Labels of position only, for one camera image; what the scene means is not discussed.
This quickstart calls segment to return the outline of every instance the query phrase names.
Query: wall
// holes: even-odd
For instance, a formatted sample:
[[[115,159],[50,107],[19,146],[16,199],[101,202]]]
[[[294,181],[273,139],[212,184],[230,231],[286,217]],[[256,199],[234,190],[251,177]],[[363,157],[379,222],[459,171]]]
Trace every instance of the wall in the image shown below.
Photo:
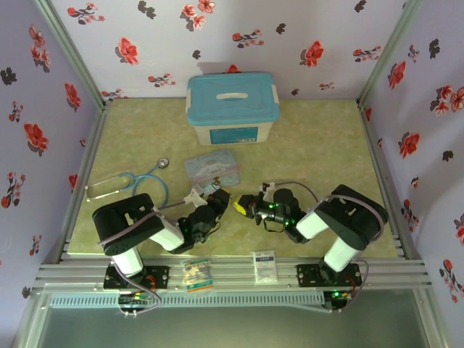
[[[464,342],[464,3],[425,0],[366,103],[378,155],[455,340]]]
[[[356,98],[405,3],[213,1],[52,2],[107,99],[237,71],[272,72],[282,98]]]
[[[0,14],[0,347],[61,233],[96,107],[35,4]]]

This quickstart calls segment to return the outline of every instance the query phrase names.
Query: robotic arm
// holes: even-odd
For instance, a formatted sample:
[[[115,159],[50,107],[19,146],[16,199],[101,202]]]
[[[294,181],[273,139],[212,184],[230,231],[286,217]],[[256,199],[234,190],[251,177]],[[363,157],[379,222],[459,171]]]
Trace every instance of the robotic arm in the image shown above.
[[[271,231],[266,221],[280,223],[294,243],[307,243],[327,228],[336,233],[337,239],[320,260],[316,275],[327,285],[337,283],[345,267],[381,235],[388,221],[382,206],[345,185],[307,212],[299,208],[291,190],[280,188],[274,192],[273,202],[267,202],[265,190],[270,185],[264,183],[262,187],[258,195],[243,195],[233,205],[257,225],[263,221],[266,231]]]
[[[219,189],[210,194],[188,217],[177,221],[165,217],[148,194],[139,194],[96,210],[94,220],[105,255],[124,275],[140,283],[146,277],[136,246],[151,239],[163,249],[180,254],[204,243],[214,233],[228,206],[230,194]]]

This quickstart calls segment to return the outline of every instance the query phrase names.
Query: blue box lid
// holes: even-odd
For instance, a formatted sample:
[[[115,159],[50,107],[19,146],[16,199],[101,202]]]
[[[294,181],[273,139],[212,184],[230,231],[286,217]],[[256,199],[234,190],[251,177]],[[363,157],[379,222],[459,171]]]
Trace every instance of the blue box lid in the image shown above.
[[[267,72],[194,76],[186,109],[191,125],[238,125],[278,119],[278,97]]]

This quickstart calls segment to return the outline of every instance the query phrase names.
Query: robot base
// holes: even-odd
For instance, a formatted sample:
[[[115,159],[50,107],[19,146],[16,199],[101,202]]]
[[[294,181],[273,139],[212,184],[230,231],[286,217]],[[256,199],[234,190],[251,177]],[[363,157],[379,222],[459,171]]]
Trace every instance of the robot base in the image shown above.
[[[169,281],[169,267],[168,266],[145,266],[141,271],[143,278],[131,277],[136,283],[145,286],[148,289],[167,289],[167,282]],[[127,284],[117,273],[114,266],[108,266],[107,272],[104,277],[103,289],[105,290],[124,290],[134,289],[130,284]]]
[[[339,274],[339,277],[334,282],[327,281],[321,275],[320,266],[317,263],[297,265],[298,286],[300,288],[313,287],[334,287],[334,286],[352,286],[351,280],[356,286],[360,286],[363,280],[361,279],[360,267],[356,263],[350,263]]]

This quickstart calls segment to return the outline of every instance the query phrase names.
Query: box handle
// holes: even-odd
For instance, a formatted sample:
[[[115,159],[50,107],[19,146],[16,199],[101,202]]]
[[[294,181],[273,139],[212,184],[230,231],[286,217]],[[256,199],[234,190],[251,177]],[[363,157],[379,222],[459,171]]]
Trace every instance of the box handle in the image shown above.
[[[246,93],[222,93],[216,96],[216,99],[223,100],[223,99],[245,99],[248,98],[248,94]]]

